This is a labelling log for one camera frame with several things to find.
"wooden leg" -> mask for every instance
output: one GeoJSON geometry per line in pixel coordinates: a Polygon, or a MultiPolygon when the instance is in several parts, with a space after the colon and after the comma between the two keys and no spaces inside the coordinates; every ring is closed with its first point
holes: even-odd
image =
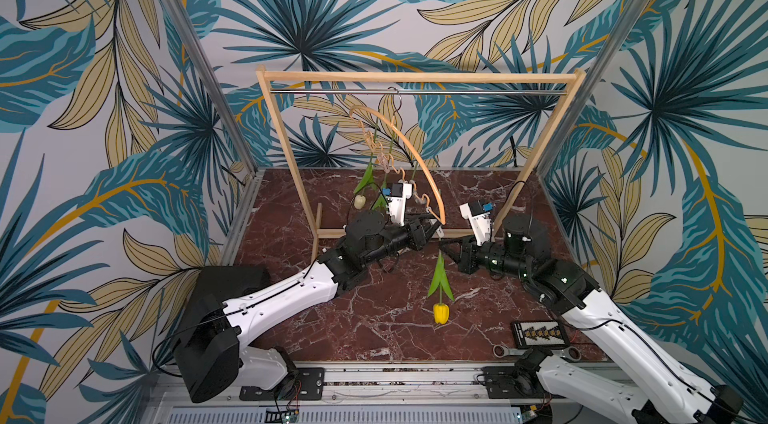
{"type": "MultiPolygon", "coordinates": [[[[528,177],[530,177],[531,173],[536,168],[538,161],[542,158],[542,154],[544,153],[544,148],[547,147],[547,144],[549,143],[549,140],[552,138],[554,131],[558,128],[558,124],[560,124],[560,122],[562,121],[563,116],[565,115],[565,111],[568,110],[568,107],[571,105],[571,101],[573,101],[574,94],[576,94],[576,91],[578,90],[579,86],[581,86],[581,83],[584,82],[584,77],[586,77],[587,75],[582,70],[576,70],[574,74],[576,75],[576,79],[572,83],[567,84],[565,86],[565,90],[568,92],[568,94],[560,98],[560,101],[552,111],[552,115],[550,115],[549,119],[547,119],[547,124],[544,125],[542,134],[539,135],[538,139],[536,140],[536,145],[534,146],[533,151],[531,152],[531,155],[525,161],[525,166],[523,166],[523,170],[520,171],[520,174],[518,175],[518,179],[517,179],[518,181],[527,181],[528,177]]],[[[502,227],[504,218],[507,217],[507,214],[512,209],[514,200],[518,198],[518,195],[520,194],[520,190],[522,189],[523,186],[524,185],[516,185],[512,189],[512,192],[509,193],[509,197],[507,198],[507,201],[504,203],[504,206],[498,212],[498,215],[494,219],[493,233],[491,233],[491,237],[496,236],[498,229],[502,227]]]]}
{"type": "Polygon", "coordinates": [[[296,164],[296,158],[293,157],[293,150],[290,147],[290,139],[288,138],[288,132],[286,131],[285,124],[283,124],[283,117],[280,115],[280,108],[277,107],[275,102],[275,96],[270,92],[271,82],[264,77],[266,69],[264,65],[259,66],[256,71],[256,78],[259,80],[259,86],[261,87],[261,93],[264,95],[264,103],[266,108],[270,111],[272,122],[275,125],[275,131],[277,137],[280,140],[280,145],[283,146],[283,152],[286,155],[286,162],[288,163],[288,169],[293,176],[293,184],[296,185],[296,191],[299,192],[299,199],[301,205],[304,208],[304,214],[310,229],[312,229],[312,236],[317,239],[317,226],[315,226],[315,217],[312,216],[312,206],[310,205],[310,198],[306,195],[306,189],[304,189],[304,182],[301,180],[301,174],[299,174],[299,166],[296,164]]]}
{"type": "MultiPolygon", "coordinates": [[[[315,229],[318,231],[320,230],[320,223],[322,221],[322,203],[317,203],[317,213],[315,213],[315,229]]],[[[320,233],[316,232],[315,237],[312,239],[312,261],[310,264],[315,262],[315,259],[317,259],[317,248],[320,246],[320,233]]]]}

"metal hook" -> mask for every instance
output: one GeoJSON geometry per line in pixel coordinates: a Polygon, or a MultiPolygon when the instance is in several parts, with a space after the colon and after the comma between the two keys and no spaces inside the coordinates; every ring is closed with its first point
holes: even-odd
{"type": "Polygon", "coordinates": [[[400,103],[399,103],[400,106],[397,106],[397,109],[395,109],[395,112],[400,112],[400,109],[402,108],[402,94],[400,94],[400,89],[396,88],[395,86],[389,86],[389,88],[387,89],[395,90],[395,93],[397,94],[397,97],[400,100],[400,103]]]}

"wrench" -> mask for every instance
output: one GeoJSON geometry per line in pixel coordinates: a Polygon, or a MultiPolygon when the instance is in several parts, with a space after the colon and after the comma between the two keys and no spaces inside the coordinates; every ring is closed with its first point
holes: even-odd
{"type": "MultiPolygon", "coordinates": [[[[506,347],[503,344],[496,344],[493,347],[493,355],[502,358],[506,356],[522,356],[527,349],[514,349],[513,347],[506,347]]],[[[565,349],[553,349],[552,355],[556,357],[562,357],[565,360],[571,362],[578,362],[581,360],[581,351],[573,346],[566,347],[565,349]]]]}

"green leaf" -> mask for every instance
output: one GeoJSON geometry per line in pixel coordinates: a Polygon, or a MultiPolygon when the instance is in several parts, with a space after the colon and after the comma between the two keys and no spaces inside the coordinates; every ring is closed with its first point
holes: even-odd
{"type": "Polygon", "coordinates": [[[368,167],[366,168],[366,172],[362,174],[362,179],[360,180],[360,183],[357,185],[353,193],[357,194],[360,191],[362,191],[366,186],[371,184],[373,184],[373,161],[368,161],[368,167]]]}
{"type": "MultiPolygon", "coordinates": [[[[382,180],[381,189],[386,188],[386,175],[384,175],[384,180],[382,180]]],[[[379,198],[376,199],[376,202],[373,203],[373,207],[371,209],[386,209],[387,208],[387,202],[386,199],[384,199],[384,196],[379,193],[379,198]]]]}
{"type": "Polygon", "coordinates": [[[448,276],[446,275],[446,260],[442,256],[442,252],[437,255],[437,264],[435,265],[435,274],[432,276],[432,283],[429,285],[429,291],[427,297],[433,295],[438,286],[442,288],[442,291],[454,301],[453,291],[451,291],[451,285],[448,284],[448,276]]]}

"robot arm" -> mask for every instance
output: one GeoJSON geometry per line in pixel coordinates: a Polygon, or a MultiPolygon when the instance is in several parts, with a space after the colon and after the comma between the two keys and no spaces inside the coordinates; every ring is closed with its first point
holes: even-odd
{"type": "Polygon", "coordinates": [[[550,257],[546,227],[533,221],[526,229],[529,225],[528,219],[511,216],[504,219],[503,244],[477,245],[474,237],[465,237],[444,241],[441,249],[460,271],[471,274],[487,267],[520,277],[526,291],[595,342],[636,386],[606,380],[546,350],[530,350],[517,361],[520,374],[620,424],[734,420],[742,405],[734,391],[713,388],[675,360],[622,313],[581,266],[550,257]],[[448,247],[451,242],[461,245],[458,253],[448,247]]]}

